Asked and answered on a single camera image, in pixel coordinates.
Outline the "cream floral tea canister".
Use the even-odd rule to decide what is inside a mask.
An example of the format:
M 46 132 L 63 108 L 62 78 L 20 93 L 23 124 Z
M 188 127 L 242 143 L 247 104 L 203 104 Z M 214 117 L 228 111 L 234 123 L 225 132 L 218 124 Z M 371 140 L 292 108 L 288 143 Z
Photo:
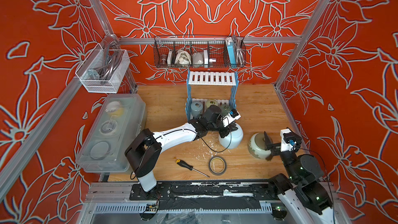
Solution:
M 255 133 L 248 143 L 249 153 L 257 159 L 267 159 L 271 151 L 266 148 L 266 142 L 271 141 L 266 133 Z

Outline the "white ceramic tea canister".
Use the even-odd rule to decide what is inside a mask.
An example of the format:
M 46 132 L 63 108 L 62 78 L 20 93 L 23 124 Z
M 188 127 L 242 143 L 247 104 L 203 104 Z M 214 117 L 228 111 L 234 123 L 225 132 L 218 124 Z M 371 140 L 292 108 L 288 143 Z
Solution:
M 237 130 L 232 131 L 226 137 L 222 138 L 218 135 L 219 143 L 227 149 L 237 148 L 244 137 L 244 132 L 239 124 L 236 124 Z

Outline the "small yellow-green tea canister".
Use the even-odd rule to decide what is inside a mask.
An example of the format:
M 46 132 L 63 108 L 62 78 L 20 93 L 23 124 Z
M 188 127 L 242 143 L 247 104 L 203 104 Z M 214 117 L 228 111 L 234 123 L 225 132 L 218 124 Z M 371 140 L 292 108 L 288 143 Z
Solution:
M 207 110 L 209 107 L 211 107 L 211 106 L 219 106 L 219 103 L 218 103 L 218 101 L 217 100 L 214 100 L 214 99 L 209 99 L 209 100 L 207 100 L 206 102 L 205 102 L 205 109 Z

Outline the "small blue-grey tea canister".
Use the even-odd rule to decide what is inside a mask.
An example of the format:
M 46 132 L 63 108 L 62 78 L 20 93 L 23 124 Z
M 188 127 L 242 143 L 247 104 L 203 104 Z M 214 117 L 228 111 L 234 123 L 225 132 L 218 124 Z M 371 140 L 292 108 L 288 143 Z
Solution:
M 200 101 L 193 101 L 190 105 L 191 115 L 193 118 L 199 117 L 203 113 L 203 103 Z

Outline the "blue white two-tier shelf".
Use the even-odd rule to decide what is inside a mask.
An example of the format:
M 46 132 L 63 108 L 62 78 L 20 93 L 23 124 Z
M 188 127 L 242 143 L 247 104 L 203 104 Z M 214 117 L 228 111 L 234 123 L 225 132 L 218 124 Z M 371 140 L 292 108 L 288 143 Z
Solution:
M 188 72 L 187 101 L 185 112 L 192 119 L 192 102 L 199 102 L 204 111 L 206 102 L 213 100 L 218 105 L 228 104 L 236 108 L 236 94 L 239 81 L 237 73 L 231 72 Z

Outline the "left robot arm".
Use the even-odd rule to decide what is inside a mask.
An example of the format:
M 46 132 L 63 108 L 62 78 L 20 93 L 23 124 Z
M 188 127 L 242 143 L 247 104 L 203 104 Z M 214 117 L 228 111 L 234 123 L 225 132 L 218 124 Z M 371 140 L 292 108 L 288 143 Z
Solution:
M 209 131 L 218 132 L 224 138 L 237 130 L 235 121 L 240 117 L 234 108 L 223 114 L 220 107 L 212 105 L 180 127 L 161 132 L 144 129 L 126 148 L 124 155 L 144 192 L 149 192 L 157 185 L 153 169 L 163 151 L 202 140 Z

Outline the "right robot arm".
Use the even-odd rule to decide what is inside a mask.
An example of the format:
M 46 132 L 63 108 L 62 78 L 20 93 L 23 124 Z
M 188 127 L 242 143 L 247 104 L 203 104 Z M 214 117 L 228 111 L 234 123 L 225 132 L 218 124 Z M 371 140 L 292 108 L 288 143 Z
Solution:
M 324 171 L 313 155 L 296 153 L 302 138 L 289 128 L 280 132 L 281 141 L 273 143 L 264 133 L 266 158 L 279 156 L 287 175 L 278 174 L 268 179 L 267 194 L 279 199 L 297 224 L 336 224 L 334 201 L 321 184 Z

